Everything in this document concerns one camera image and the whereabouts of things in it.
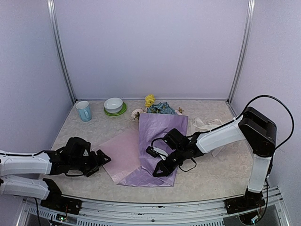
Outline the purple wrapping paper sheet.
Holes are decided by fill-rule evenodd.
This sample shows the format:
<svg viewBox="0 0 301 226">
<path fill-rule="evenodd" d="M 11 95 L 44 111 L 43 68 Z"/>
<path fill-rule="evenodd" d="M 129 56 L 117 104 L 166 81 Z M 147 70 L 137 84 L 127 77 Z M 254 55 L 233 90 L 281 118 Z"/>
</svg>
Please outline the purple wrapping paper sheet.
<svg viewBox="0 0 301 226">
<path fill-rule="evenodd" d="M 176 170 L 167 177 L 154 177 L 153 172 L 172 152 L 162 138 L 172 129 L 186 135 L 188 119 L 177 114 L 142 113 L 137 129 L 127 129 L 93 150 L 100 149 L 110 157 L 104 169 L 117 185 L 173 187 Z"/>
</svg>

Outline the white ceramic bowl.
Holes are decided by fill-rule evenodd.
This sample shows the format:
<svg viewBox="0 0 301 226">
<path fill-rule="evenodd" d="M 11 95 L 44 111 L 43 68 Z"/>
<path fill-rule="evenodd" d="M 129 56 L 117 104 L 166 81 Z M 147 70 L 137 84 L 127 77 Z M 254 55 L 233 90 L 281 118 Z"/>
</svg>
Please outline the white ceramic bowl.
<svg viewBox="0 0 301 226">
<path fill-rule="evenodd" d="M 123 106 L 123 100 L 117 97 L 107 99 L 104 102 L 104 108 L 109 113 L 118 113 Z"/>
</svg>

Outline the pink fake rose stems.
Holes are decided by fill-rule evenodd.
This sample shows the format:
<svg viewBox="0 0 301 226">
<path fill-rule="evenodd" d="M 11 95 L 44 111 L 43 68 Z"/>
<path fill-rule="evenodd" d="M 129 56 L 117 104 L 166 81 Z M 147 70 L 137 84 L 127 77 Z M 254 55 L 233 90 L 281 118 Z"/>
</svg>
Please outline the pink fake rose stems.
<svg viewBox="0 0 301 226">
<path fill-rule="evenodd" d="M 157 108 L 145 108 L 145 109 L 138 108 L 131 112 L 131 119 L 134 121 L 139 121 L 140 115 L 142 113 L 183 115 L 184 110 L 180 107 L 178 109 L 167 108 L 165 110 L 160 110 Z"/>
</svg>

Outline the green plate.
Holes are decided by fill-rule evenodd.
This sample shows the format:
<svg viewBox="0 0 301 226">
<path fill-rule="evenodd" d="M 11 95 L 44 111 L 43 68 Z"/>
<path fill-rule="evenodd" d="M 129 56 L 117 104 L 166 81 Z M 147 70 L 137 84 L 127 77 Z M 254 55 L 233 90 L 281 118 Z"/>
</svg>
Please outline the green plate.
<svg viewBox="0 0 301 226">
<path fill-rule="evenodd" d="M 127 105 L 125 102 L 123 103 L 121 110 L 116 113 L 110 113 L 104 108 L 104 112 L 108 116 L 119 116 L 119 115 L 122 115 L 123 113 L 125 113 L 126 110 L 127 110 Z"/>
</svg>

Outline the blue fake flower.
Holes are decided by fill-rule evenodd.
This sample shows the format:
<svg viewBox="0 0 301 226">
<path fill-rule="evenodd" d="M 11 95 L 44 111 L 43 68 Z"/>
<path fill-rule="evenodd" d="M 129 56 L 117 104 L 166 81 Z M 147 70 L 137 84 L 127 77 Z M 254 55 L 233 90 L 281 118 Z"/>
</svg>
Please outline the blue fake flower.
<svg viewBox="0 0 301 226">
<path fill-rule="evenodd" d="M 155 114 L 175 114 L 175 110 L 169 106 L 168 102 L 153 104 L 151 107 L 147 108 L 146 112 Z"/>
</svg>

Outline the cream printed ribbon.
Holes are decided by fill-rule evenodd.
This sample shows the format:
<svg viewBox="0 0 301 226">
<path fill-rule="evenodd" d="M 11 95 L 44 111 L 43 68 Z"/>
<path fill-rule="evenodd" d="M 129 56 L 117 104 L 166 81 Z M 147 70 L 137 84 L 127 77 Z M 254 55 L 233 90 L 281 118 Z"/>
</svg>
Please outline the cream printed ribbon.
<svg viewBox="0 0 301 226">
<path fill-rule="evenodd" d="M 206 132 L 223 124 L 224 122 L 220 119 L 203 122 L 199 117 L 196 117 L 190 122 L 190 133 L 193 134 L 195 132 Z"/>
</svg>

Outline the yellow fake flower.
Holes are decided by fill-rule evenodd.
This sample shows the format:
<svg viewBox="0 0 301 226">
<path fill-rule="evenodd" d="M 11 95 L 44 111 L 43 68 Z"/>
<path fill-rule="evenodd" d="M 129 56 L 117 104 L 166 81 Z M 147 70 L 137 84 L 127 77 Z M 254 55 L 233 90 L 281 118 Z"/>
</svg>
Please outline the yellow fake flower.
<svg viewBox="0 0 301 226">
<path fill-rule="evenodd" d="M 147 95 L 144 98 L 144 100 L 145 100 L 145 104 L 144 104 L 145 107 L 149 108 L 155 103 L 156 98 L 153 94 L 151 94 L 151 95 Z"/>
</svg>

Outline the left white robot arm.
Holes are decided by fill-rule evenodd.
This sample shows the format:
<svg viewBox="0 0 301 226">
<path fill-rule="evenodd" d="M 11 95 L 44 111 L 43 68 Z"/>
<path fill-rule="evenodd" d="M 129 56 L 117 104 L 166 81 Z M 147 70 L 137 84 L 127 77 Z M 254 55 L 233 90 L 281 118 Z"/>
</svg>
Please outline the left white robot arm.
<svg viewBox="0 0 301 226">
<path fill-rule="evenodd" d="M 66 199 L 58 185 L 47 176 L 90 177 L 111 158 L 102 150 L 91 151 L 90 142 L 71 137 L 66 145 L 57 150 L 38 153 L 0 154 L 0 193 L 41 200 L 62 209 Z"/>
</svg>

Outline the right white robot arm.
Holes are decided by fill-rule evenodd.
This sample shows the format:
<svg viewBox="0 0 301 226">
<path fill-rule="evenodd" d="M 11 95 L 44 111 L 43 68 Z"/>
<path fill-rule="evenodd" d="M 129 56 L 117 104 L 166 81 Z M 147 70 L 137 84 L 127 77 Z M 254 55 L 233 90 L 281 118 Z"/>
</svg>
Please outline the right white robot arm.
<svg viewBox="0 0 301 226">
<path fill-rule="evenodd" d="M 206 199 L 242 195 L 240 204 L 252 208 L 262 197 L 262 190 L 272 166 L 276 150 L 277 127 L 273 121 L 252 107 L 240 116 L 217 128 L 184 136 L 172 129 L 161 138 L 172 152 L 160 160 L 153 176 L 170 176 L 185 160 L 195 161 L 225 147 L 233 151 L 230 166 L 221 170 L 220 182 L 203 182 Z"/>
</svg>

